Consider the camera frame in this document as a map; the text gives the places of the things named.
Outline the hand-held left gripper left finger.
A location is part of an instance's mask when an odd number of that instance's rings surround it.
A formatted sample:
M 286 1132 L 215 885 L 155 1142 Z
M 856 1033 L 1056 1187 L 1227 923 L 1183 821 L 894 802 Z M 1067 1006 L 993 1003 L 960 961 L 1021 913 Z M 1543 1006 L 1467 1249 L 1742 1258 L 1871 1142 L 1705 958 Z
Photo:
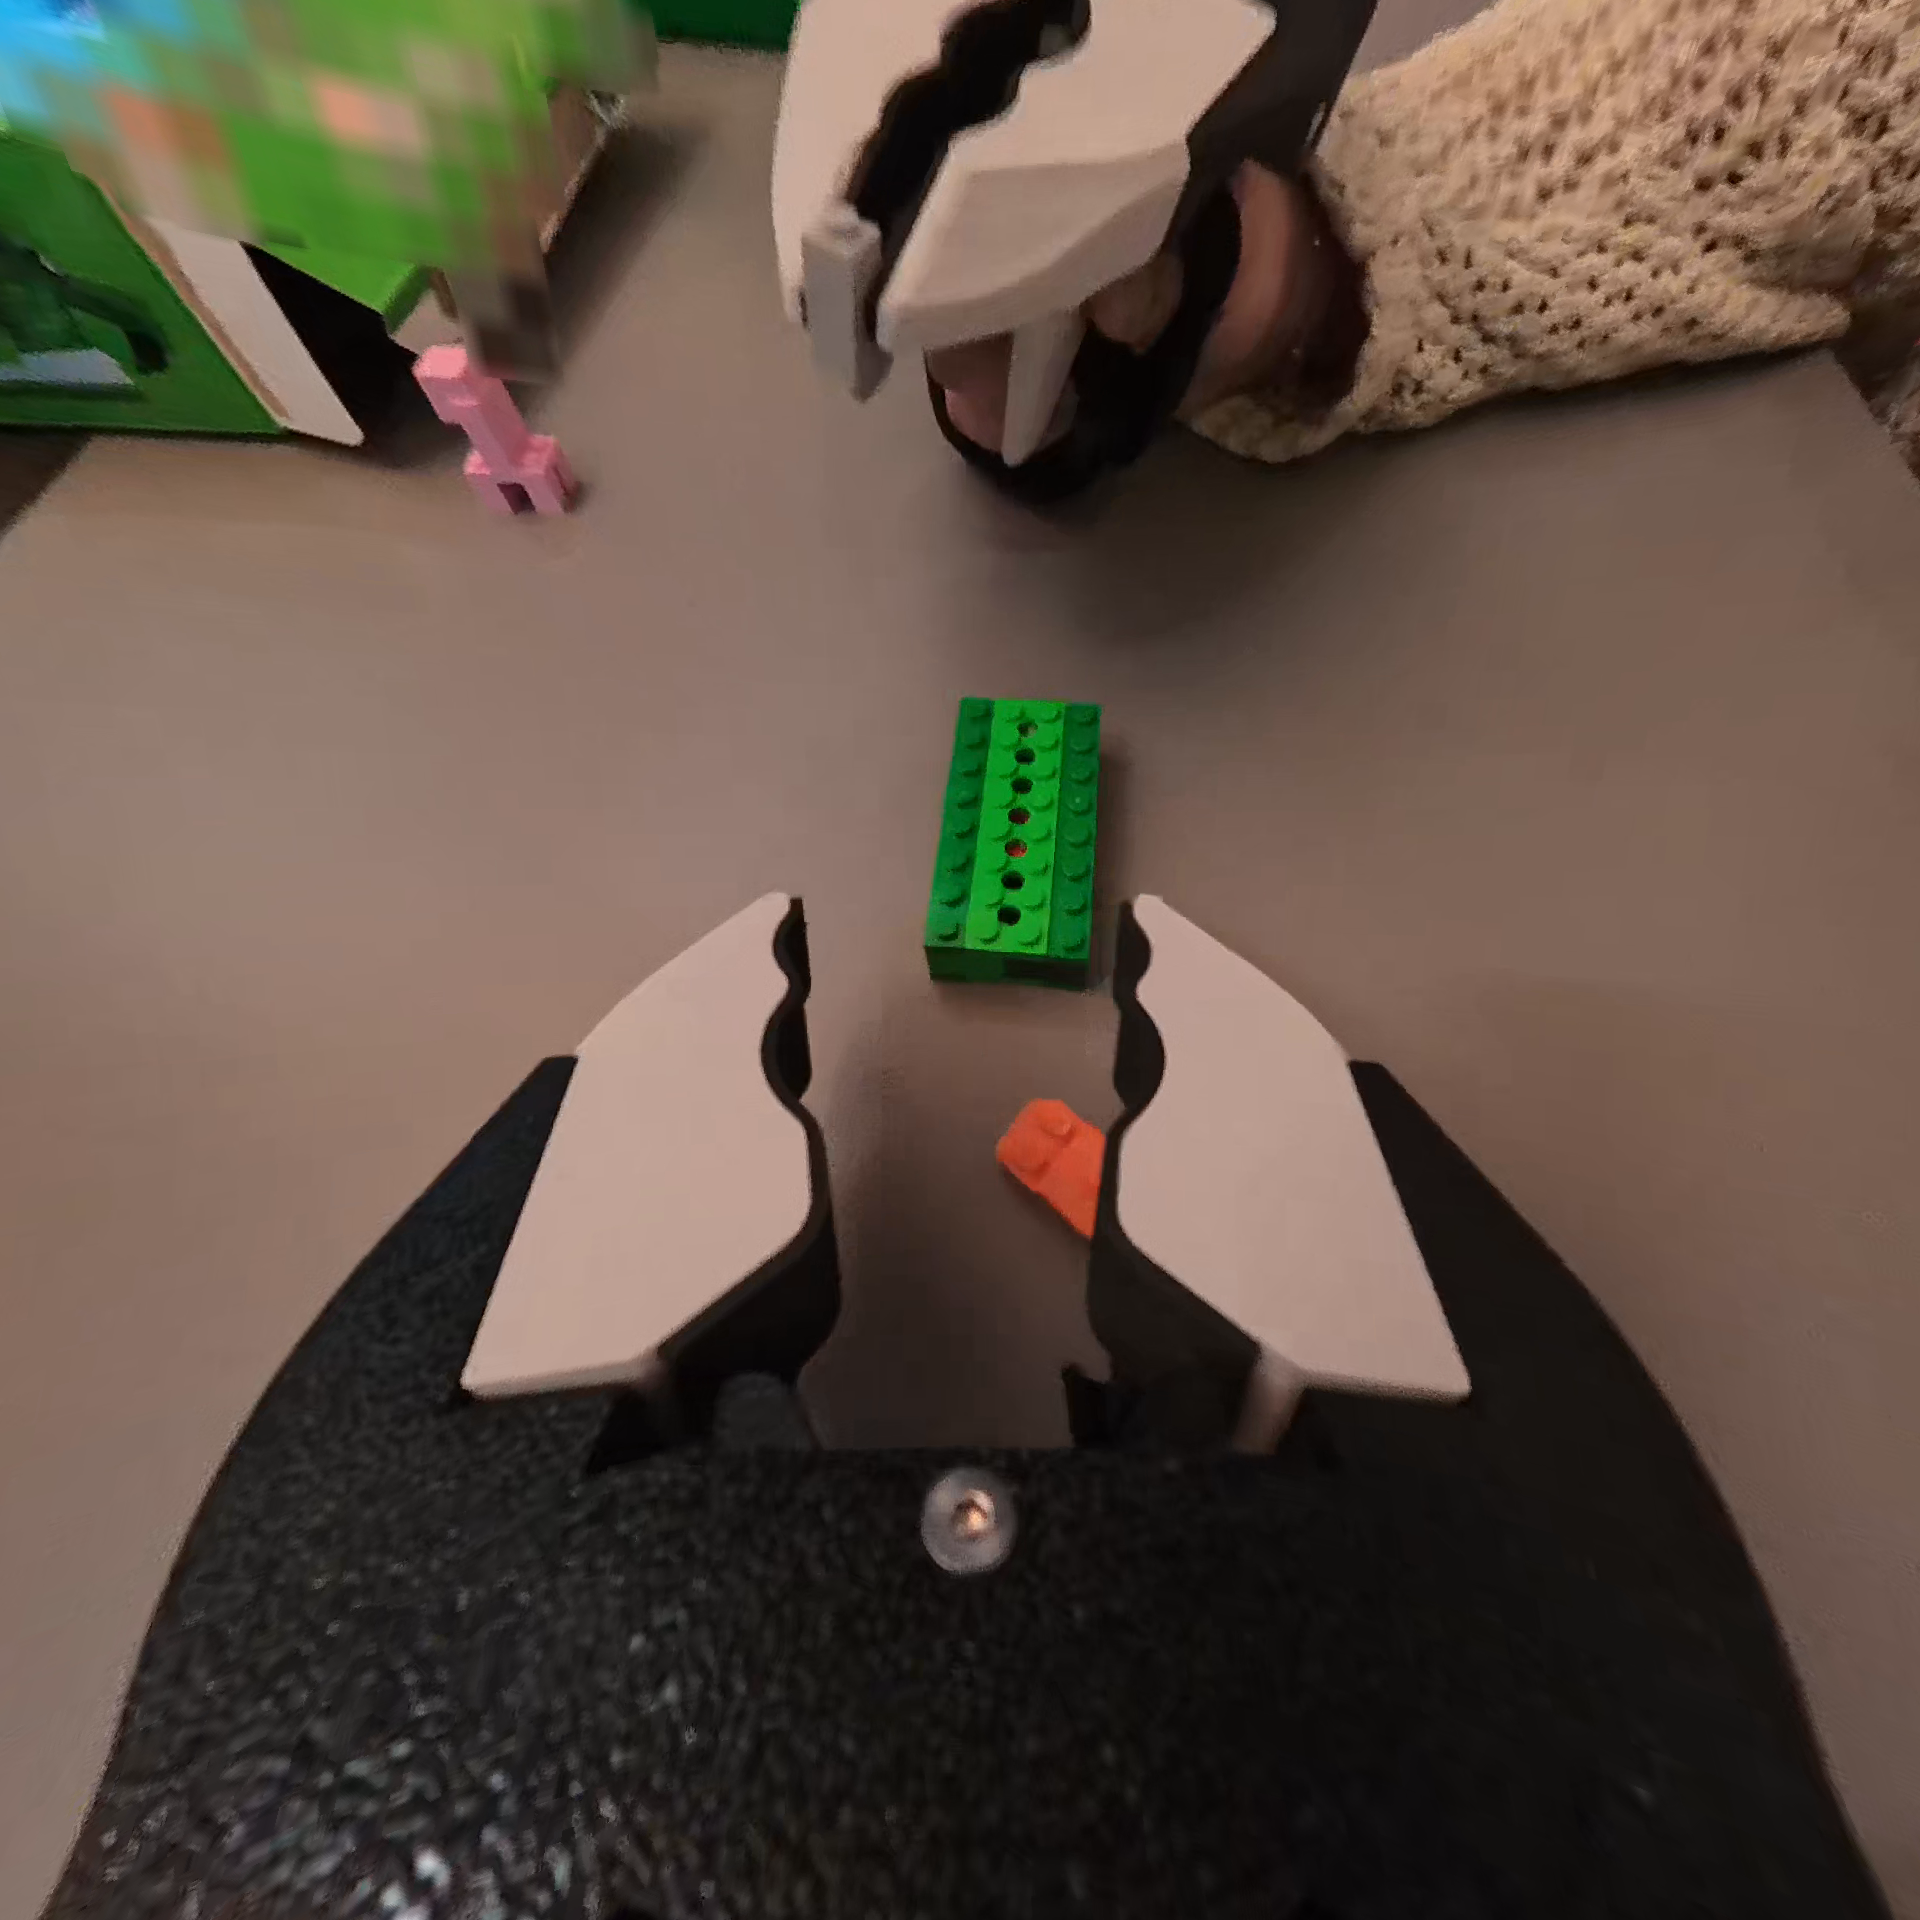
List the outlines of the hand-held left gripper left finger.
M 617 1394 L 613 1450 L 815 1450 L 799 1375 L 841 1309 L 809 1091 L 809 939 L 765 893 L 576 1047 L 459 1388 Z

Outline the pink lego figure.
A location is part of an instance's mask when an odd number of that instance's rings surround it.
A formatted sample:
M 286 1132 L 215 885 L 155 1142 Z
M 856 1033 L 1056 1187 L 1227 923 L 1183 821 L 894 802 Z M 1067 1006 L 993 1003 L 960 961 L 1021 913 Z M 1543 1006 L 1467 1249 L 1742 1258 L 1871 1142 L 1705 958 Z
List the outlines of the pink lego figure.
M 552 436 L 537 434 L 503 380 L 481 371 L 454 343 L 425 348 L 414 378 L 434 417 L 467 443 L 464 479 L 498 516 L 563 516 L 577 500 L 577 479 Z

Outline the person's right hand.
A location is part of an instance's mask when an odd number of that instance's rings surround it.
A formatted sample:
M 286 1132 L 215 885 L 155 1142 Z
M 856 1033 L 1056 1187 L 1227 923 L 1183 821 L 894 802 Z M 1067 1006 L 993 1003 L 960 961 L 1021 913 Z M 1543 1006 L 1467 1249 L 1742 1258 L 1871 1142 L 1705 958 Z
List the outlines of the person's right hand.
M 1231 196 L 1239 266 L 1175 412 L 1186 422 L 1222 399 L 1303 381 L 1330 339 L 1341 297 L 1353 291 L 1353 263 L 1306 180 L 1247 161 Z M 1009 366 L 1008 339 L 961 343 L 925 359 L 958 438 L 992 455 L 1000 455 Z

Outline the green lego assembly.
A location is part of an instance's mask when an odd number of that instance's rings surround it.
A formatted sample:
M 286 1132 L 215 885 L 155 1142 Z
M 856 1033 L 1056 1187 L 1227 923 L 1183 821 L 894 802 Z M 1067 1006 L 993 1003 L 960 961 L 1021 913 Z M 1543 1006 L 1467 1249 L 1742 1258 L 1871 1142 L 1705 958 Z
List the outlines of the green lego assembly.
M 1091 972 L 1101 708 L 966 698 L 928 885 L 928 977 L 1080 993 Z

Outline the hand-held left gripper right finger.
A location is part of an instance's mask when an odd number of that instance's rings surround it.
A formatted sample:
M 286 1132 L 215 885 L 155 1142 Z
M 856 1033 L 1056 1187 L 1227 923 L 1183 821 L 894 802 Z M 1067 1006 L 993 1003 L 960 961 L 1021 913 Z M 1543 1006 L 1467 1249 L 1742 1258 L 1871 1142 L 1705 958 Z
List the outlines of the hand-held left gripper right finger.
M 1120 910 L 1087 1250 L 1091 1450 L 1271 1453 L 1309 1391 L 1472 1391 L 1353 1062 L 1160 895 Z

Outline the person's right forearm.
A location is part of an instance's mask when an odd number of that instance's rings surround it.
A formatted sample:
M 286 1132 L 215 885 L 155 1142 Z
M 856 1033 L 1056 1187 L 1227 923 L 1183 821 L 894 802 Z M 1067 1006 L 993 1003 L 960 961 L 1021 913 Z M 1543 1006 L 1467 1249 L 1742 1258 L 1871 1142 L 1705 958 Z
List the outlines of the person's right forearm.
M 1914 323 L 1914 3 L 1512 3 L 1345 84 L 1306 183 L 1361 335 L 1192 421 L 1263 465 Z

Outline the orange brick separator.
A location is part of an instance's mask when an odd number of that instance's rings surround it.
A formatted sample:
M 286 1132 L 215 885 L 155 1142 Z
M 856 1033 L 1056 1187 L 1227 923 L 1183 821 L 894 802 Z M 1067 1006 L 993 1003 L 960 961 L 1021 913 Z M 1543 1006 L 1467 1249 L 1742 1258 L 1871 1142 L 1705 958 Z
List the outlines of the orange brick separator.
M 1078 1238 L 1097 1228 L 1097 1203 L 1109 1139 L 1062 1099 L 1041 1094 L 1021 1105 L 993 1145 L 997 1165 L 1041 1199 Z

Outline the green lego box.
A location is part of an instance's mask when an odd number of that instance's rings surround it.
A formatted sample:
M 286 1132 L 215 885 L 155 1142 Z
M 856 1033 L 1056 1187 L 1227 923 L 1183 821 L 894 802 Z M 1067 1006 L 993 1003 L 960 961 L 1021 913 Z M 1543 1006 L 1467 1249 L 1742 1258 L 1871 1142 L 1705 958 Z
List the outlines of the green lego box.
M 143 222 L 39 142 L 2 140 L 2 425 L 359 447 L 418 407 L 393 339 L 415 270 Z

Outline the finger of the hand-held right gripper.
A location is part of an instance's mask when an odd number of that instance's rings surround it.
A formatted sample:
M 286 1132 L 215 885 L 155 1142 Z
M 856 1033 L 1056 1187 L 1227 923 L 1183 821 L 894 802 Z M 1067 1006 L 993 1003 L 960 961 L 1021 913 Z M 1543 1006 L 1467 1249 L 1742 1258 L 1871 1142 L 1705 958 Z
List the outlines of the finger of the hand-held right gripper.
M 787 317 L 815 329 L 803 242 L 851 225 L 877 238 L 855 295 L 874 306 L 954 142 L 1013 107 L 1029 68 L 1085 35 L 1082 5 L 806 3 L 785 47 L 774 121 L 773 225 Z
M 999 457 L 1051 438 L 1085 306 L 1160 252 L 1190 133 L 1274 39 L 1249 3 L 921 5 L 877 116 L 877 348 L 1009 350 Z

